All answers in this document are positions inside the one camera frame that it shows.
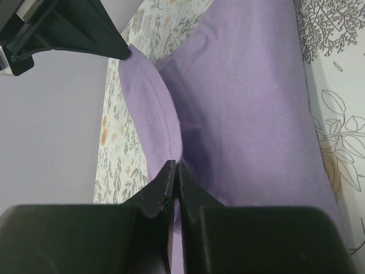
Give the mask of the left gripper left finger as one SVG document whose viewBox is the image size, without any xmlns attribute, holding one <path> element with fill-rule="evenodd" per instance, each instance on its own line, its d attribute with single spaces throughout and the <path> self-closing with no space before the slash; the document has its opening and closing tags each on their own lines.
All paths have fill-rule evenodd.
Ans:
<svg viewBox="0 0 365 274">
<path fill-rule="evenodd" d="M 1 216 L 2 273 L 170 273 L 176 162 L 122 204 L 17 205 Z"/>
</svg>

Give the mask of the purple t-shirt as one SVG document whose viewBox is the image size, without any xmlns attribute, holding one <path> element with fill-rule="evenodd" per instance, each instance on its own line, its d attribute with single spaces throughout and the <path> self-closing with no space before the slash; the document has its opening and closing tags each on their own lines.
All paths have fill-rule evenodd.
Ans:
<svg viewBox="0 0 365 274">
<path fill-rule="evenodd" d="M 322 162 L 293 1 L 214 1 L 193 34 L 151 62 L 119 63 L 154 179 L 168 160 L 227 207 L 314 207 L 343 225 Z M 185 273 L 180 204 L 172 273 Z"/>
</svg>

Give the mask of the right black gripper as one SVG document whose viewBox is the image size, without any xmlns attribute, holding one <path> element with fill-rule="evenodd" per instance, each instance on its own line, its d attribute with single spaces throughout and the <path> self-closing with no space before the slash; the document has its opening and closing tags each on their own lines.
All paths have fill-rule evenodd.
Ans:
<svg viewBox="0 0 365 274">
<path fill-rule="evenodd" d="M 50 50 L 131 56 L 100 1 L 1 1 L 1 74 L 19 76 Z"/>
</svg>

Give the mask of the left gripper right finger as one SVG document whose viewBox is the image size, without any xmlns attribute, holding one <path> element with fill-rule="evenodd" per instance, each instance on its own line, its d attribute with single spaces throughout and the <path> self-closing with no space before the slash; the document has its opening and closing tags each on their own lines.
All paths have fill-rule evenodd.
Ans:
<svg viewBox="0 0 365 274">
<path fill-rule="evenodd" d="M 335 224 L 314 207 L 227 207 L 177 166 L 185 273 L 354 273 Z"/>
</svg>

